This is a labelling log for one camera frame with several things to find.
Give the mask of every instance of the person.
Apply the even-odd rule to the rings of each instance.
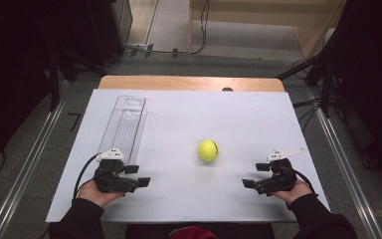
[[[60,222],[50,223],[50,237],[52,239],[104,238],[100,223],[103,209],[124,195],[123,192],[101,193],[95,182],[89,181],[82,187],[78,198],[64,218]],[[273,195],[284,200],[294,213],[299,224],[295,239],[356,238],[356,232],[349,221],[341,214],[330,213],[304,181],[298,179],[291,191],[278,191]],[[199,227],[186,227],[174,231],[170,238],[222,239],[211,231]]]

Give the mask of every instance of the gray floor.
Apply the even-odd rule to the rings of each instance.
[[[107,69],[111,75],[179,75],[179,76],[218,76],[218,77],[273,77],[288,68],[291,62],[261,61],[209,56],[181,55],[173,59],[170,55],[152,54],[150,58],[138,54],[124,57]],[[98,85],[99,77],[91,72],[82,73],[78,81],[71,83],[65,105],[55,124],[46,146],[34,168],[33,174],[15,207],[2,238],[39,238],[45,231],[45,218],[52,195],[62,175],[71,146],[75,140],[78,125],[71,131],[75,117],[69,113],[82,114],[88,100]],[[285,81],[286,91],[293,102],[309,99],[308,89],[301,80],[291,78]],[[18,129],[5,149],[6,163],[0,172],[0,208],[9,193],[14,180],[33,147],[34,141],[48,116],[50,99],[44,99],[29,118]],[[301,116],[307,108],[296,110]],[[344,121],[332,115],[336,132],[340,136],[348,157],[361,185],[367,194],[382,227],[382,172],[369,171],[362,165],[362,157]],[[316,117],[308,123],[305,139],[314,160],[320,181],[333,212],[343,213],[354,225],[359,238],[368,238],[353,200],[341,176],[330,145]],[[122,238],[125,225],[103,223],[107,238]],[[297,231],[295,223],[274,224],[277,238],[291,238]]]

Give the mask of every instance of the hand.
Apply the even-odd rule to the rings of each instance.
[[[105,208],[110,202],[116,198],[125,196],[124,192],[109,192],[103,193],[98,190],[94,180],[90,180],[83,185],[78,198],[83,198],[91,201],[101,208]]]
[[[309,193],[312,193],[312,191],[309,189],[308,185],[304,181],[297,179],[291,191],[277,191],[272,193],[272,195],[284,200],[287,205],[290,205],[297,198],[300,198]]]

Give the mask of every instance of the white bracket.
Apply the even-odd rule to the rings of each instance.
[[[290,156],[297,155],[299,153],[303,152],[303,148],[299,149],[285,149],[285,150],[275,150],[274,152],[268,156],[268,161],[275,161],[275,160],[280,160],[284,159]]]
[[[110,149],[108,151],[101,152],[98,156],[95,157],[95,159],[97,161],[101,161],[102,159],[122,160],[125,159],[125,156],[119,148],[114,147],[113,149]]]

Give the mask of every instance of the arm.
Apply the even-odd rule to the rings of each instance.
[[[104,208],[123,192],[101,193],[94,180],[86,183],[73,206],[60,222],[49,225],[52,239],[68,238],[104,238],[100,218]]]
[[[302,180],[297,180],[292,191],[275,192],[294,213],[299,232],[295,238],[356,238],[349,221],[340,214],[330,213]]]

